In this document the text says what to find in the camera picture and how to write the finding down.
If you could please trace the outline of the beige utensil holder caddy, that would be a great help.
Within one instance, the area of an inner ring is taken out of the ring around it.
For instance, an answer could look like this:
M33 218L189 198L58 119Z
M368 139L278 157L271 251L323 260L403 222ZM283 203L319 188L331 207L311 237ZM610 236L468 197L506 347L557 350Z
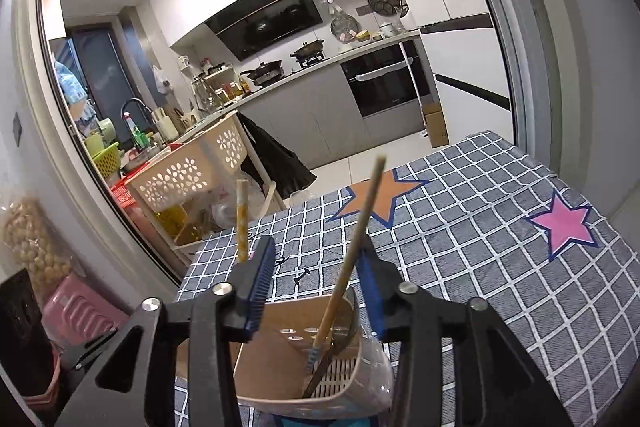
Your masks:
M381 343L360 325L355 291L346 291L335 321L333 339L349 343L329 364L320 383L304 396L307 371L328 295L268 303L259 331L249 343L231 343L235 391L243 407L308 421L375 416L390 408L394 374Z

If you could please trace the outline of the dark translucent plastic spoon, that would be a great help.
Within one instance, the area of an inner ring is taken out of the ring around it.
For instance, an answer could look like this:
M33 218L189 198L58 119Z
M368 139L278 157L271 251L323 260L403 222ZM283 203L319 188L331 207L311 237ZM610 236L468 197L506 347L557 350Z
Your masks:
M330 347L323 355L318 367L314 370L314 375L312 375L311 380L303 393L303 399L310 398L314 394L318 384L320 384L320 381L329 370L329 366L333 359L349 346L349 343L352 342L352 337L355 336L358 329L358 300L355 289L349 287L347 288L347 291L345 291L343 301L336 312L336 317L332 326Z

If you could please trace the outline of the bamboo chopstick patterned end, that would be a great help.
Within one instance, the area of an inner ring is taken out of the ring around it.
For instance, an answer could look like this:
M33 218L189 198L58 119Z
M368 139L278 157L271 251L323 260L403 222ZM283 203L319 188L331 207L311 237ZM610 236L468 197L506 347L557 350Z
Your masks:
M248 260L248 181L237 179L236 195L236 246L238 246L238 262Z

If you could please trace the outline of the beige perforated storage rack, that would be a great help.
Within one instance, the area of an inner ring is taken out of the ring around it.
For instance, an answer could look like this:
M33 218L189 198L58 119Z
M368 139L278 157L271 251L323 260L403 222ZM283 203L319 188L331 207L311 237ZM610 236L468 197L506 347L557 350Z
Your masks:
M235 110L175 150L161 153L125 186L174 254L189 260L210 231L217 202L235 202L235 180L244 161L258 173L265 202L254 219L285 208Z

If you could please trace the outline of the pink plastic stool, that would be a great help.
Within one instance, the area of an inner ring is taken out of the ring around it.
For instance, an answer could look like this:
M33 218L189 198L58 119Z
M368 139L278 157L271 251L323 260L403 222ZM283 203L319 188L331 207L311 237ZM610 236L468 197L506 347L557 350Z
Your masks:
M125 312L74 273L62 280L42 311L44 329L63 348L80 345L111 329L118 329L128 319Z

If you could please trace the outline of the grey checked tablecloth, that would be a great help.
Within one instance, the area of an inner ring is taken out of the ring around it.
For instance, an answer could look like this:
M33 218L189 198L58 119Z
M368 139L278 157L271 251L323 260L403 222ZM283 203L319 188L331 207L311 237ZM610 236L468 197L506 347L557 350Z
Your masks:
M485 298L572 422L604 418L639 356L639 257L582 194L494 132L395 168L390 222L368 232L404 279Z

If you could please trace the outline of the bag of round nuts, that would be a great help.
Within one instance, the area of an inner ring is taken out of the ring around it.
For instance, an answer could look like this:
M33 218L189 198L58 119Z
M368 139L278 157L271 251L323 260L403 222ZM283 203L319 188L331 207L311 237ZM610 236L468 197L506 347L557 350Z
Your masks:
M17 264L27 270L32 287L41 295L54 291L72 272L70 256L33 198L23 198L9 205L2 239Z

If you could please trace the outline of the black frying pan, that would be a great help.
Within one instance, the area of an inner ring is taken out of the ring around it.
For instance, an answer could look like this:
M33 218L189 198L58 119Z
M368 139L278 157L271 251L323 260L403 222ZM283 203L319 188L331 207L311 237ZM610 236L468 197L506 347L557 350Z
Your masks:
M255 69L244 70L241 76L252 80L255 86L267 86L267 84L280 80L283 76L281 61L260 63Z

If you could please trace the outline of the black wok on stove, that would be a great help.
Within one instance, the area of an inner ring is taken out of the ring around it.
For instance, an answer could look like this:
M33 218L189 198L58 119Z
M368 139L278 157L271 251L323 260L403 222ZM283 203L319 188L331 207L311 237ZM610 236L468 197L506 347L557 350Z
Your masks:
M320 57L323 58L323 39L317 39L311 42L304 42L303 45L295 50L291 57L295 58L296 61L305 62L310 58Z

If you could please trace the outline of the black built-in oven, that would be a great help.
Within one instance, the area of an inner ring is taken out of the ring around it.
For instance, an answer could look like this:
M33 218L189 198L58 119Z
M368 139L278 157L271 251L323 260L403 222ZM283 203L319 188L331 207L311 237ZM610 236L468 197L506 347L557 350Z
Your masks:
M362 117L430 95L421 57L412 40L386 46L341 64Z

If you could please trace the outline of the black range hood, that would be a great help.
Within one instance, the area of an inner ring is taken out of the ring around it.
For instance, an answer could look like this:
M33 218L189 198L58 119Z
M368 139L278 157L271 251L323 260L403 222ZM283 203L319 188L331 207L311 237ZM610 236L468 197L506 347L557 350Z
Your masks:
M314 0L238 0L206 20L240 61L322 23Z

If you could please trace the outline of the white refrigerator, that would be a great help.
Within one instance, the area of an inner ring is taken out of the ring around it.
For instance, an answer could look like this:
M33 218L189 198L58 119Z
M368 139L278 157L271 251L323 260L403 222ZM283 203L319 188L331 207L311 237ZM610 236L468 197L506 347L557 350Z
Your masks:
M449 140L492 131L514 140L511 92L502 49L488 14L420 28Z

